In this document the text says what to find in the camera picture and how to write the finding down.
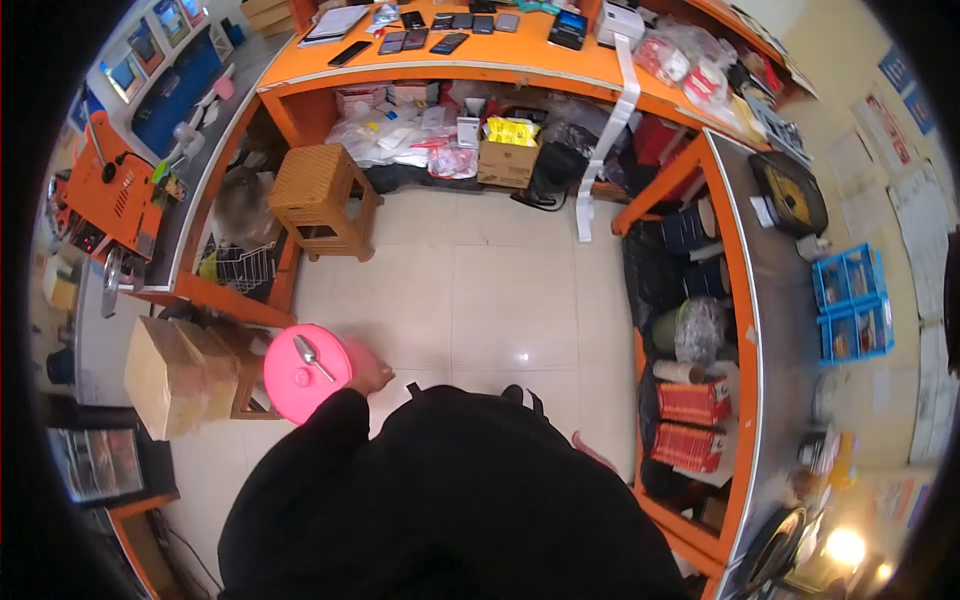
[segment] orange counter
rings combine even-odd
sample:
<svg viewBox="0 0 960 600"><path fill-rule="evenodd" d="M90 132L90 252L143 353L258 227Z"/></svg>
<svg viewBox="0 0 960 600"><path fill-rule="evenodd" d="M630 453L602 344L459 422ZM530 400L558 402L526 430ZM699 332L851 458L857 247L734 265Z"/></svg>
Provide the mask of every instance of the orange counter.
<svg viewBox="0 0 960 600"><path fill-rule="evenodd" d="M420 11L429 25L437 12L466 12L467 7L435 6L416 0L403 7ZM380 40L365 33L372 24L372 11L357 23L340 42L299 48L294 41L284 49L257 86L264 105L274 117L291 147L323 143L335 118L330 112L330 88L395 79L471 79L518 85L535 85L615 102L623 90L619 63L614 50L597 45L590 35L579 51L548 44L554 17L544 12L521 13L515 34L470 35L449 57L431 54L429 49L445 34L431 33L420 50L379 56ZM327 63L355 41L373 45L346 66ZM736 136L729 128L695 108L678 88L661 83L635 66L641 95L636 107L653 112L696 130L704 125Z"/></svg>

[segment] hand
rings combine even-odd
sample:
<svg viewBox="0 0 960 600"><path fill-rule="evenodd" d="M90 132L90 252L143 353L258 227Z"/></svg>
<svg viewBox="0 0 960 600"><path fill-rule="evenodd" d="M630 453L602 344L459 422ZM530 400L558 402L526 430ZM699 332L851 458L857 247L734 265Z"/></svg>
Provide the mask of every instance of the hand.
<svg viewBox="0 0 960 600"><path fill-rule="evenodd" d="M353 378L344 387L356 390L363 397L367 397L382 390L394 377L396 373L393 368L382 360L377 360L374 364L358 368Z"/></svg>
<svg viewBox="0 0 960 600"><path fill-rule="evenodd" d="M571 439L571 441L573 442L573 447L577 448L578 450L580 450L581 452L583 452L584 454L586 454L596 462L600 463L604 467L616 473L616 468L613 466L613 463L611 463L604 457L597 454L596 450L594 450L590 446L584 444L584 441L580 439L580 431L573 432L573 438Z"/></svg>

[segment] white tiled floor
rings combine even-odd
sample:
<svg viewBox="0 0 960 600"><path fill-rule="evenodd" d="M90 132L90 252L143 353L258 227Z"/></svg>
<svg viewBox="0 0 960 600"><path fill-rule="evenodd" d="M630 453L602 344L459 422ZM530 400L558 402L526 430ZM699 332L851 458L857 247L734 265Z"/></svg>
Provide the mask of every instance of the white tiled floor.
<svg viewBox="0 0 960 600"><path fill-rule="evenodd" d="M572 199L554 214L501 193L415 187L385 199L373 258L303 259L294 299L301 323L357 336L396 369L370 398L371 435L409 399L404 386L412 381L488 394L517 383L537 393L568 439L581 430L632 478L633 334L619 240L610 233L621 206L597 202L594 240L579 244ZM214 575L233 497L292 428L221 421L172 442L182 498L164 512ZM196 562L178 553L184 564Z"/></svg>

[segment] receipt printer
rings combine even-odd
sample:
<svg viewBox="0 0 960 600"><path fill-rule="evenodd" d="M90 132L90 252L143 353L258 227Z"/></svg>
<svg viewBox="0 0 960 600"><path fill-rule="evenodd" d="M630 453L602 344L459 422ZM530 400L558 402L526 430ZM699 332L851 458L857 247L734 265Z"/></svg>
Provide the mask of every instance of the receipt printer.
<svg viewBox="0 0 960 600"><path fill-rule="evenodd" d="M593 31L601 46L613 48L613 34L621 34L630 40L630 49L633 50L643 38L645 29L643 17L636 12L604 2L600 5Z"/></svg>
<svg viewBox="0 0 960 600"><path fill-rule="evenodd" d="M580 50L587 39L587 18L576 12L560 11L546 40L570 50Z"/></svg>

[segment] plastic bucket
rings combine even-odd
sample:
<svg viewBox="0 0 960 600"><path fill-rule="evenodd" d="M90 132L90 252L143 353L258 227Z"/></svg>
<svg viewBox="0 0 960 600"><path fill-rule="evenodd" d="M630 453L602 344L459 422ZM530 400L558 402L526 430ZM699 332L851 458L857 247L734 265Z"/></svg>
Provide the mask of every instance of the plastic bucket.
<svg viewBox="0 0 960 600"><path fill-rule="evenodd" d="M335 382L330 382L315 365L303 362L294 336L302 335L317 349L317 362ZM363 343L341 338L315 324L298 324L284 329L267 349L263 382L276 411L285 419L302 425L317 407L344 387L353 374L376 364L376 356Z"/></svg>

